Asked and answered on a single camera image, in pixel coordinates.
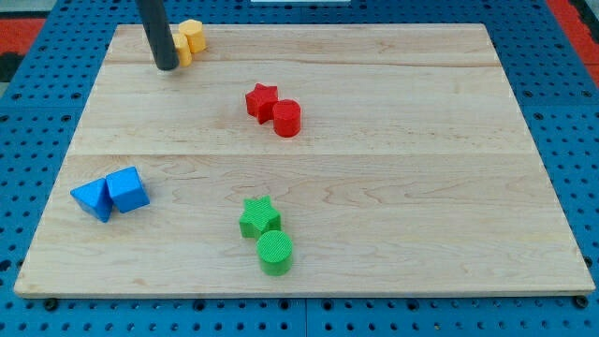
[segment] wooden table surface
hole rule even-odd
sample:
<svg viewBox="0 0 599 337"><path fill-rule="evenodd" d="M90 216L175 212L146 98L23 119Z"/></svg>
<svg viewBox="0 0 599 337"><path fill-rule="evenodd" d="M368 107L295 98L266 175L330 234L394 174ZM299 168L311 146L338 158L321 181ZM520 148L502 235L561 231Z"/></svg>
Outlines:
<svg viewBox="0 0 599 337"><path fill-rule="evenodd" d="M593 281L480 24L206 25L159 72L119 26L15 285L27 298L585 294ZM257 82L302 106L279 138ZM68 192L136 166L151 205L107 224ZM294 265L262 273L244 198Z"/></svg>

